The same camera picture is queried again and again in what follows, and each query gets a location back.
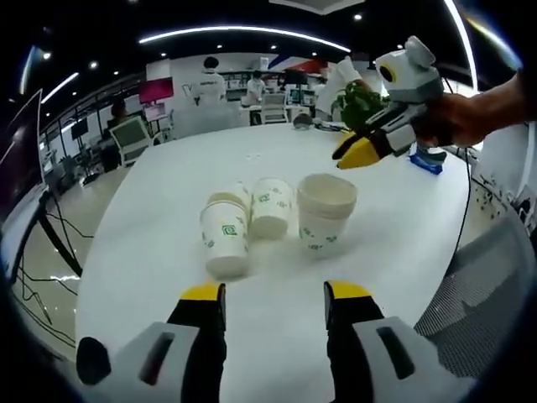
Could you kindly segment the person's right hand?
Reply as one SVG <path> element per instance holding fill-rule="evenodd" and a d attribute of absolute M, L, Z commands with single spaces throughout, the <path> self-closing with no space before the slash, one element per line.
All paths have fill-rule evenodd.
<path fill-rule="evenodd" d="M 447 137 L 448 144 L 467 147 L 481 143 L 501 126 L 502 102 L 487 93 L 474 97 L 445 94 L 426 106 L 425 115 L 413 123 L 422 144 L 439 146 L 441 138 Z"/>

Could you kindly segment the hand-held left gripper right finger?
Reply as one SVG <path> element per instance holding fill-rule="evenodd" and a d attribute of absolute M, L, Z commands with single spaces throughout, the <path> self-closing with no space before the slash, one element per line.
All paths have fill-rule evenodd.
<path fill-rule="evenodd" d="M 474 386 L 441 365 L 433 343 L 385 317 L 364 287 L 328 280 L 324 295 L 337 402 L 458 402 Z"/>

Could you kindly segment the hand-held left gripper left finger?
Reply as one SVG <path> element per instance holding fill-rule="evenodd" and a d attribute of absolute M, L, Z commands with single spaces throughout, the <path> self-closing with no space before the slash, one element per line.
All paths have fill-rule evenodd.
<path fill-rule="evenodd" d="M 226 285 L 185 291 L 167 322 L 154 322 L 117 352 L 92 387 L 98 402 L 218 402 L 227 357 Z"/>

